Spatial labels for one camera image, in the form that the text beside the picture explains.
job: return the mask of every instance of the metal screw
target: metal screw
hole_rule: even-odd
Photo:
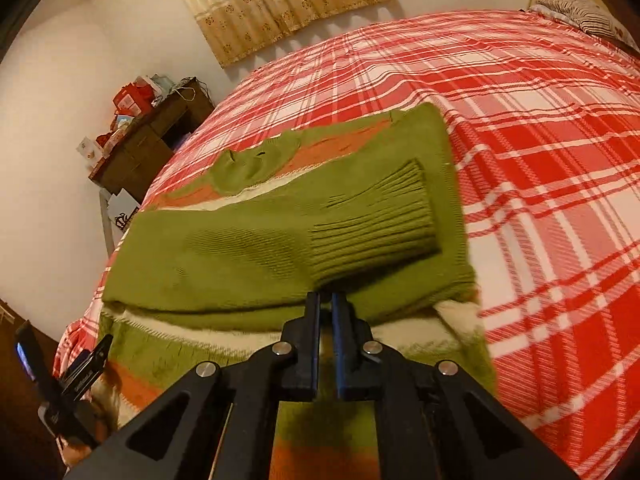
[[[362,349],[370,355],[379,354],[380,352],[382,352],[382,344],[378,341],[367,341],[366,343],[364,343],[364,345],[362,345]]]
[[[278,341],[275,345],[271,347],[271,350],[276,355],[286,355],[291,352],[292,346],[291,343],[287,343],[286,341]]]
[[[198,366],[196,366],[196,373],[200,377],[211,377],[214,373],[216,373],[216,365],[211,361],[201,362]]]
[[[443,375],[455,375],[458,373],[458,365],[453,361],[441,361],[438,371]]]

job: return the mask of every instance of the bed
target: bed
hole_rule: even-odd
[[[169,161],[145,204],[226,148],[422,102],[449,130],[498,398],[582,478],[604,478],[640,427],[632,56],[534,12],[370,25],[254,71]],[[55,373],[95,345],[109,270],[60,341]]]

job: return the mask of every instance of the bedspread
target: bedspread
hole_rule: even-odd
[[[499,399],[603,478],[640,426],[640,63],[609,43],[514,11],[349,32],[242,81],[145,203],[226,148],[421,102],[449,129]],[[56,372],[95,345],[108,270]]]

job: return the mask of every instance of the sweater sleeve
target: sweater sleeve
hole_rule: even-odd
[[[354,196],[332,197],[310,233],[315,283],[435,252],[422,168],[411,160]]]

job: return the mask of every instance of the wall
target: wall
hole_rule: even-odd
[[[21,34],[0,64],[0,297],[54,339],[104,269],[98,189],[76,146],[134,74],[89,4]]]
[[[175,81],[196,75],[219,102],[252,69],[309,44],[372,22],[452,9],[518,9],[528,0],[397,0],[313,22],[291,38],[220,68],[182,0],[93,0],[96,22],[141,73]]]

